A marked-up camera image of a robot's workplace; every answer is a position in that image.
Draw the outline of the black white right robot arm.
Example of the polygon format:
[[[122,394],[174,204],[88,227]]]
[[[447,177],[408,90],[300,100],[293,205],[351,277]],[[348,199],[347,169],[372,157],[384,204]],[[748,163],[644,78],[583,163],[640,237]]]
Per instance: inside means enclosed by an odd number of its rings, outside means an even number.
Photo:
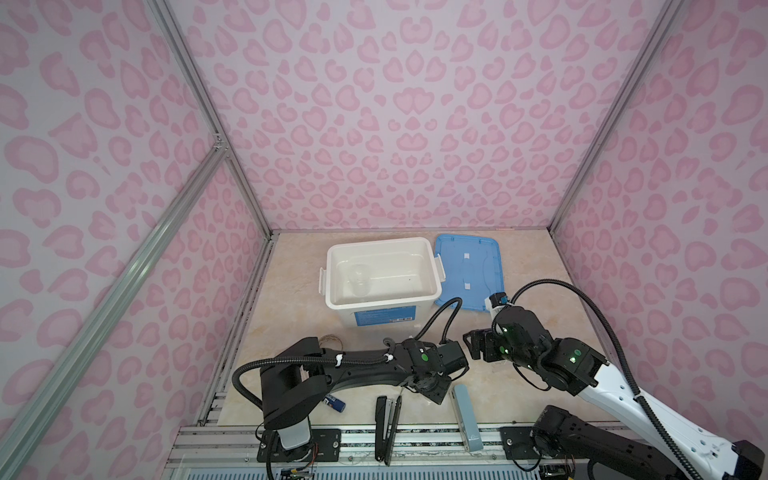
[[[490,297],[487,329],[463,340],[475,360],[507,361],[535,373],[547,390],[566,392],[607,412],[657,449],[688,478],[759,479],[765,453],[695,424],[629,380],[599,351],[572,337],[555,338],[530,310]]]

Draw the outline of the white plastic storage bin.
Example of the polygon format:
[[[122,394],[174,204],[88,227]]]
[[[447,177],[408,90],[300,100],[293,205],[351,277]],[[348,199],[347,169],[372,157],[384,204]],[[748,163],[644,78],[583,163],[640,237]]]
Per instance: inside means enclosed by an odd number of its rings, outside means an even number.
[[[368,296],[355,297],[347,280],[351,265],[371,270]],[[446,274],[423,237],[337,244],[319,270],[318,293],[346,327],[420,322],[442,293]]]

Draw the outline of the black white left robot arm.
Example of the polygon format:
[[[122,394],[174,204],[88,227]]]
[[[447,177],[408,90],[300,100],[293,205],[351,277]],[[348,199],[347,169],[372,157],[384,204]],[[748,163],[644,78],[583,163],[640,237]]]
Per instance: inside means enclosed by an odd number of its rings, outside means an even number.
[[[394,386],[439,405],[454,377],[468,369],[455,341],[436,345],[415,338],[384,340],[379,350],[341,351],[308,337],[259,369],[264,427],[285,450],[312,441],[309,415],[336,391]]]

